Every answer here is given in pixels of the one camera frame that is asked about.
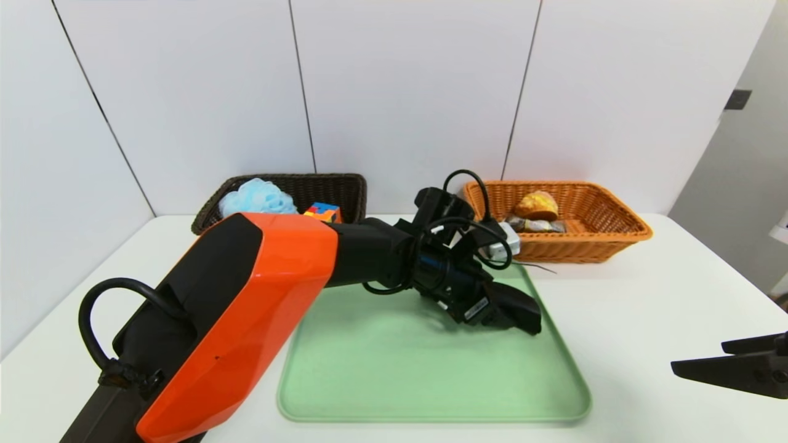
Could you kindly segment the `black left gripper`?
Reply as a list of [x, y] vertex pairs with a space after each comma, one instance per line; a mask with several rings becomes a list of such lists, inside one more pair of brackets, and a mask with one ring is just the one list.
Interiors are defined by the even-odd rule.
[[537, 300], [523, 290], [493, 281], [481, 266], [449, 267], [445, 277], [446, 311], [456, 323], [475, 325], [489, 314], [484, 325], [517, 328], [535, 336], [542, 332], [542, 311]]

